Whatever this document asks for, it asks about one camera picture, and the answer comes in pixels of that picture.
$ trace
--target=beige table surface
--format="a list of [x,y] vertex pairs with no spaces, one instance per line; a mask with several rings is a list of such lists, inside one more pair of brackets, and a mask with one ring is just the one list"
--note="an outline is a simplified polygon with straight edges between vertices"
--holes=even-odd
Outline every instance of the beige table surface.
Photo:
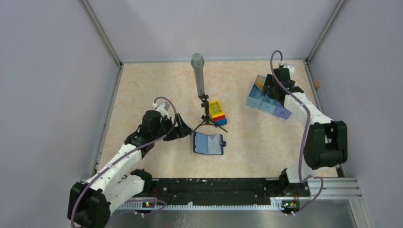
[[[296,85],[315,102],[303,62],[286,63],[296,69],[292,78]],[[206,62],[205,93],[210,100],[220,101],[228,120],[224,126],[228,133],[208,125],[197,131],[223,134],[227,142],[224,155],[196,154],[192,151],[191,137],[185,137],[157,142],[133,169],[145,169],[155,178],[240,178],[278,177],[284,168],[295,165],[302,124],[292,115],[283,120],[246,106],[256,76],[266,75],[269,71],[269,61]],[[197,97],[190,62],[125,64],[100,167],[115,155],[126,137],[141,124],[145,111],[153,108],[152,102],[157,96],[169,98],[192,129],[201,122],[204,109]],[[337,176],[334,168],[320,175]]]

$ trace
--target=gray microphone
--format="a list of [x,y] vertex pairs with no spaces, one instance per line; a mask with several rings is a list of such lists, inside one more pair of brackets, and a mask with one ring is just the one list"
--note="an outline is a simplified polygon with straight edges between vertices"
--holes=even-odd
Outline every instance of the gray microphone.
[[203,56],[200,53],[193,54],[190,64],[193,67],[194,77],[196,78],[197,95],[201,98],[204,96]]

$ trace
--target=gray wall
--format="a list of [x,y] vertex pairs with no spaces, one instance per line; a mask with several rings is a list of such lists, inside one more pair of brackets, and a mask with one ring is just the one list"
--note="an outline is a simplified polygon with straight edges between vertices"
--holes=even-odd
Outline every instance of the gray wall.
[[116,70],[79,1],[0,1],[1,227],[64,227]]
[[90,0],[122,61],[305,58],[337,0]]
[[312,67],[376,227],[401,227],[403,1],[349,1]]

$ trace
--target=mini tripod stand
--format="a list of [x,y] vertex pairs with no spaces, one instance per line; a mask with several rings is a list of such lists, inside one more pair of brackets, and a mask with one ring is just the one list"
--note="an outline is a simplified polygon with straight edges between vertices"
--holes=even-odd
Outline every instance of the mini tripod stand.
[[200,126],[203,125],[213,125],[216,127],[221,128],[223,131],[228,132],[227,130],[225,130],[224,128],[222,128],[221,126],[219,126],[218,124],[216,124],[211,117],[209,116],[209,102],[207,101],[207,99],[209,99],[208,95],[203,95],[203,96],[199,96],[201,102],[202,102],[202,108],[204,108],[204,115],[202,115],[201,119],[203,120],[193,131],[195,131],[196,129],[198,129]]

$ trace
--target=gray floor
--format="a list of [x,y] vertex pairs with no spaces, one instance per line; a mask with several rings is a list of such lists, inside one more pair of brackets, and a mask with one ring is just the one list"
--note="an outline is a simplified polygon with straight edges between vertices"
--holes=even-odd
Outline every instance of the gray floor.
[[356,228],[347,200],[318,200],[295,217],[279,211],[162,211],[112,218],[107,228]]

